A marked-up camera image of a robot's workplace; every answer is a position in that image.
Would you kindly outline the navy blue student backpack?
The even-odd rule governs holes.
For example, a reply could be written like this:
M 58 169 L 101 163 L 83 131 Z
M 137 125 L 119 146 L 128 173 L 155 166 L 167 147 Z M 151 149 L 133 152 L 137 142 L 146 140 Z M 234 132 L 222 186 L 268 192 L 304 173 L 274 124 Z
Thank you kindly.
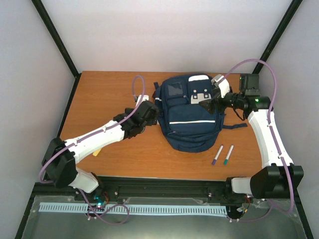
M 178 75 L 161 84 L 155 82 L 153 98 L 159 109 L 161 131 L 173 149 L 199 153 L 210 149 L 223 129 L 247 127 L 246 123 L 225 125 L 225 113 L 210 114 L 199 105 L 210 100 L 212 77 L 203 73 Z

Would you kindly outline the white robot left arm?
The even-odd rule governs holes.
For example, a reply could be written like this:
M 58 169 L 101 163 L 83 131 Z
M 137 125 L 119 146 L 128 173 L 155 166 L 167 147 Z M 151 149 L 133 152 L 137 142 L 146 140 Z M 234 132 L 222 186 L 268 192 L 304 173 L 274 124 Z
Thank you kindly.
M 145 130 L 147 125 L 156 124 L 159 109 L 150 101 L 143 101 L 134 109 L 126 108 L 105 125 L 79 137 L 62 140 L 54 138 L 45 153 L 39 179 L 44 183 L 43 175 L 47 174 L 47 183 L 56 188 L 67 186 L 86 192 L 92 200 L 103 197 L 104 188 L 94 173 L 86 172 L 77 164 L 93 152 L 115 142 L 130 139 Z

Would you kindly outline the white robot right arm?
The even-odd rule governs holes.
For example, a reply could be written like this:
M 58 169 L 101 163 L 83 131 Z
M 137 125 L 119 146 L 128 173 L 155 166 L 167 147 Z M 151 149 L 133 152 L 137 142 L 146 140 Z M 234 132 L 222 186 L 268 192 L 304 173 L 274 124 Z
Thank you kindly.
M 242 110 L 241 120 L 248 120 L 261 154 L 262 169 L 254 176 L 227 178 L 230 192 L 256 199 L 294 199 L 304 171 L 293 163 L 285 150 L 275 123 L 272 102 L 260 94 L 258 75 L 242 74 L 237 93 L 222 75 L 215 76 L 211 83 L 213 97 L 201 101 L 200 106 L 209 113 L 223 112 L 226 108 Z

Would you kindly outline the purple capped white marker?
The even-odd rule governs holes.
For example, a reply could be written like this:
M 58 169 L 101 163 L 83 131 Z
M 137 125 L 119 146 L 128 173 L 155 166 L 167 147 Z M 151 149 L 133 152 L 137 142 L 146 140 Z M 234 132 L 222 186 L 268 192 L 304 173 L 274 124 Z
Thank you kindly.
M 212 165 L 215 165 L 215 164 L 216 164 L 216 161 L 217 161 L 217 159 L 218 159 L 218 157 L 219 157 L 219 155 L 220 155 L 222 149 L 223 149 L 223 145 L 221 145 L 221 146 L 219 147 L 219 149 L 218 149 L 218 151 L 217 151 L 217 153 L 216 153 L 216 155 L 215 155 L 215 157 L 214 157 L 214 159 L 213 159 L 213 161 L 212 161 Z

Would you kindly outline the green capped white marker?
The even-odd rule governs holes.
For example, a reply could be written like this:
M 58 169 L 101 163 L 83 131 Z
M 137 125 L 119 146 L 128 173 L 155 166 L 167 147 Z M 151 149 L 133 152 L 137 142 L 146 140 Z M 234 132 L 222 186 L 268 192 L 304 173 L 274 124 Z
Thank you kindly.
M 232 144 L 232 145 L 230 146 L 229 150 L 228 150 L 228 153 L 227 153 L 227 155 L 226 155 L 226 157 L 225 157 L 225 160 L 224 160 L 224 162 L 223 162 L 223 165 L 227 165 L 228 160 L 229 160 L 229 158 L 230 158 L 230 156 L 231 156 L 231 153 L 232 153 L 233 149 L 234 149 L 234 145 Z

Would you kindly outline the yellow highlighter pen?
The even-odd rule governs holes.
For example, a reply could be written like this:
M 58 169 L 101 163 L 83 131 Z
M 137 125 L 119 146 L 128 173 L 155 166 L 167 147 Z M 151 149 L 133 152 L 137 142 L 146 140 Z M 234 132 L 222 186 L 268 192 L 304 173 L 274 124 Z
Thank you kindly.
M 100 151 L 101 151 L 101 148 L 100 149 L 98 149 L 98 150 L 96 150 L 95 152 L 93 152 L 93 156 L 98 156 L 98 154 L 100 153 Z

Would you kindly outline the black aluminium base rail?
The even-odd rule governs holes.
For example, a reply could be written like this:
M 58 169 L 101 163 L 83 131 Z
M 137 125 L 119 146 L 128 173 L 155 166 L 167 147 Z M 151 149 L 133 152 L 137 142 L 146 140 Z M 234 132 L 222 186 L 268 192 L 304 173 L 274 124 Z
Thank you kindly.
M 244 193 L 234 193 L 231 180 L 226 181 L 192 181 L 101 177 L 102 186 L 92 193 L 81 195 L 78 189 L 65 187 L 57 189 L 53 184 L 35 183 L 31 195 L 35 196 L 73 196 L 89 202 L 116 202 L 121 204 L 128 198 L 187 198 L 200 199 L 209 203 L 223 205 L 239 204 L 244 201 Z

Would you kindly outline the black frame post right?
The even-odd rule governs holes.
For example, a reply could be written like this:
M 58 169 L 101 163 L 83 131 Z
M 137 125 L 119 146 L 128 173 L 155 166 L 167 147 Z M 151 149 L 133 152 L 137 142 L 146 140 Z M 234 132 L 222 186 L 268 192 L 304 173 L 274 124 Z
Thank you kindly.
M 285 32 L 286 28 L 288 27 L 289 23 L 293 19 L 295 13 L 299 9 L 300 5 L 302 4 L 303 0 L 292 0 L 290 5 L 288 6 L 287 10 L 285 11 L 281 21 L 279 22 L 276 30 L 274 31 L 272 37 L 270 38 L 265 50 L 263 51 L 260 60 L 266 62 L 273 50 L 275 49 L 277 43 L 281 39 L 283 33 Z

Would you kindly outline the black frame post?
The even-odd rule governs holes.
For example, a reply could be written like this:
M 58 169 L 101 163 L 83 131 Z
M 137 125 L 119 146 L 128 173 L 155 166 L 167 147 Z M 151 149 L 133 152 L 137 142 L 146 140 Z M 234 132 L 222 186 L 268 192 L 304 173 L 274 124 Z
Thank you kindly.
M 302 4 L 303 0 L 292 0 L 290 5 L 288 6 L 287 10 L 285 11 L 281 21 L 279 22 L 276 30 L 274 31 L 272 37 L 270 38 L 265 50 L 263 51 L 260 60 L 266 62 L 273 50 L 275 49 L 277 43 L 281 39 L 283 33 L 285 32 L 286 28 L 288 27 L 289 23 L 293 19 L 295 13 L 299 9 L 300 5 Z
M 53 39 L 55 45 L 57 46 L 61 56 L 63 57 L 66 65 L 68 66 L 72 76 L 74 77 L 74 79 L 78 79 L 80 76 L 80 73 L 78 72 L 78 70 L 77 70 L 67 48 L 65 47 L 53 21 L 51 20 L 51 17 L 49 16 L 49 13 L 47 12 L 43 2 L 41 0 L 31 0 L 31 2 L 33 3 L 42 22 L 44 23 L 51 38 Z

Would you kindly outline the black frame post left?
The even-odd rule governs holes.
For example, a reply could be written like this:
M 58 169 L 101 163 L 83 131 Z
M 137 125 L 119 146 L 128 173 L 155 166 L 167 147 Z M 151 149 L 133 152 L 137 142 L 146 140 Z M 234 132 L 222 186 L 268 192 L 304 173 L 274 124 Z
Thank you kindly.
M 31 0 L 31 2 L 33 3 L 42 22 L 44 23 L 51 38 L 53 39 L 55 45 L 57 46 L 61 56 L 63 57 L 66 65 L 68 66 L 72 76 L 74 77 L 74 79 L 78 79 L 80 76 L 80 73 L 78 72 L 78 70 L 77 70 L 67 48 L 65 47 L 53 21 L 51 20 L 51 17 L 49 16 L 49 13 L 47 12 L 43 2 L 41 0 Z

